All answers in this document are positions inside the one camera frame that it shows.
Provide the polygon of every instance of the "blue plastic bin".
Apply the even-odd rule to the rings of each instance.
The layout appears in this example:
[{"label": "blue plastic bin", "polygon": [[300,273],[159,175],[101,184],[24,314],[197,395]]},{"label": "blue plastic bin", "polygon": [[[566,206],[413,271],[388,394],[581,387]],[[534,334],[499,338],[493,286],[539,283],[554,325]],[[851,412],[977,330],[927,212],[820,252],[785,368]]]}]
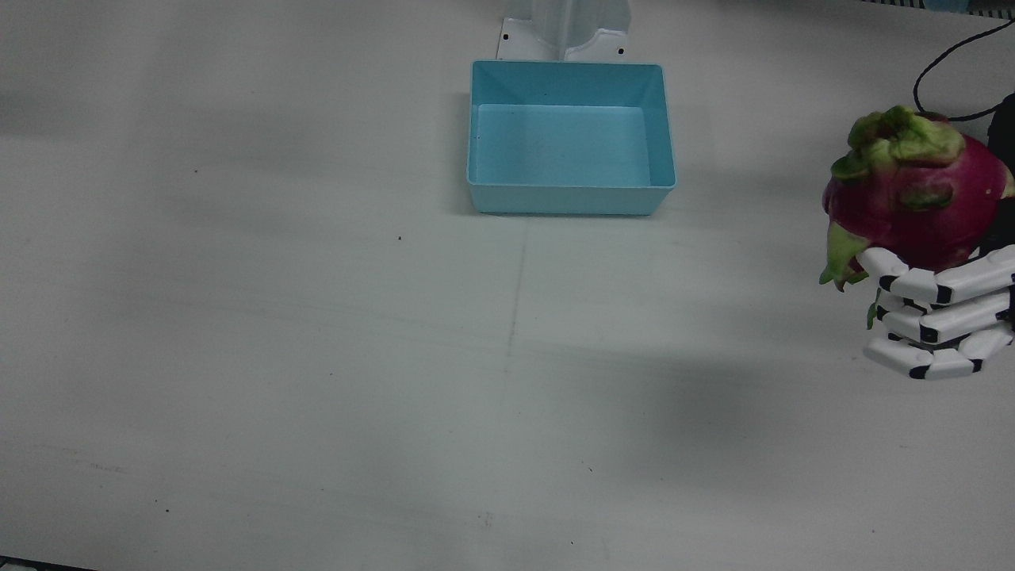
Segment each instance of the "blue plastic bin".
[{"label": "blue plastic bin", "polygon": [[480,212],[653,213],[676,186],[662,68],[473,63],[467,177]]}]

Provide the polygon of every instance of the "black cable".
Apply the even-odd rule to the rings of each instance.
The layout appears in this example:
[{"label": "black cable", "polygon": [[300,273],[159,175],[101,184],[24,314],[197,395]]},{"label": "black cable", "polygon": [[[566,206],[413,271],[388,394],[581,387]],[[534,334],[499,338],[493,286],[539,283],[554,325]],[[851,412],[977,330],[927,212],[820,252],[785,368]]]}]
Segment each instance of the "black cable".
[{"label": "black cable", "polygon": [[[931,62],[931,65],[927,66],[927,69],[925,69],[920,74],[920,76],[917,77],[917,82],[912,85],[912,100],[913,100],[913,102],[917,103],[917,109],[919,109],[921,111],[921,113],[926,113],[927,112],[927,110],[924,109],[924,105],[920,103],[920,93],[919,93],[919,90],[920,90],[920,81],[924,78],[925,75],[927,75],[928,71],[934,69],[934,66],[938,65],[939,63],[941,63],[942,60],[944,60],[945,58],[947,58],[952,52],[954,52],[955,50],[961,48],[962,46],[965,46],[966,44],[975,42],[976,40],[979,40],[982,38],[987,38],[988,35],[990,35],[992,33],[997,33],[998,31],[1001,31],[1002,29],[1008,27],[1009,25],[1011,25],[1013,23],[1015,23],[1015,19],[1008,20],[1006,23],[1003,23],[1003,24],[1001,24],[1001,25],[999,25],[999,26],[997,26],[995,28],[988,29],[987,31],[982,31],[982,32],[979,32],[979,33],[977,33],[975,35],[971,35],[969,38],[966,38],[965,40],[963,40],[963,41],[959,42],[958,44],[955,44],[951,48],[948,48],[947,50],[945,50],[945,52],[943,54],[941,54],[940,56],[938,56],[938,58],[936,60],[934,60],[933,62]],[[979,119],[980,117],[984,117],[984,116],[987,116],[987,115],[990,115],[990,114],[994,113],[995,111],[998,110],[999,106],[1001,106],[1000,102],[998,104],[992,106],[991,109],[987,109],[987,110],[980,111],[979,113],[973,113],[972,115],[962,115],[960,117],[949,117],[948,120],[949,121],[953,121],[953,122],[959,122],[959,121],[971,121],[973,119]]]}]

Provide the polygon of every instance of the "dragon fruit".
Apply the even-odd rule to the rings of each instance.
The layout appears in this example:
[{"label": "dragon fruit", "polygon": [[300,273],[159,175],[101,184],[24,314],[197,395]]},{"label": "dragon fruit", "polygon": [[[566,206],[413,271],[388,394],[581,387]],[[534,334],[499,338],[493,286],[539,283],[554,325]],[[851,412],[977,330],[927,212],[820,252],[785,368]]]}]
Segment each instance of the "dragon fruit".
[{"label": "dragon fruit", "polygon": [[903,105],[872,113],[854,124],[849,144],[822,197],[829,223],[820,282],[839,291],[867,276],[856,256],[869,246],[931,271],[960,265],[998,201],[1015,196],[1005,163],[941,116]]}]

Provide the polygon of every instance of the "robotic hand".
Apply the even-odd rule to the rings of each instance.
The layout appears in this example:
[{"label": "robotic hand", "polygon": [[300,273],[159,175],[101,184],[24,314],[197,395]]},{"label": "robotic hand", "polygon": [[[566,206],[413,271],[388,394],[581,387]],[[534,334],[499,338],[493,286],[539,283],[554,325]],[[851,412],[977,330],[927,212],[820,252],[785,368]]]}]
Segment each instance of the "robotic hand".
[{"label": "robotic hand", "polygon": [[913,379],[978,372],[1015,339],[1015,244],[934,273],[883,247],[857,256],[880,290],[871,320],[888,331],[864,355]]}]

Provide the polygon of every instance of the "white table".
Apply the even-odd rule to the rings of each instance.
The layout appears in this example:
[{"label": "white table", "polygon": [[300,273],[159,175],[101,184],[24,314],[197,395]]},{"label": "white table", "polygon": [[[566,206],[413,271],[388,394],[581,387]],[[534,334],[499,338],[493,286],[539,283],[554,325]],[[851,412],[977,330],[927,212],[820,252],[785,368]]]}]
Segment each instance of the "white table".
[{"label": "white table", "polygon": [[[475,213],[499,0],[0,4],[0,554],[1009,568],[1015,351],[906,379],[873,284],[817,284],[853,120],[999,20],[631,5],[680,177],[647,218]],[[1013,39],[925,102],[1000,100]]]}]

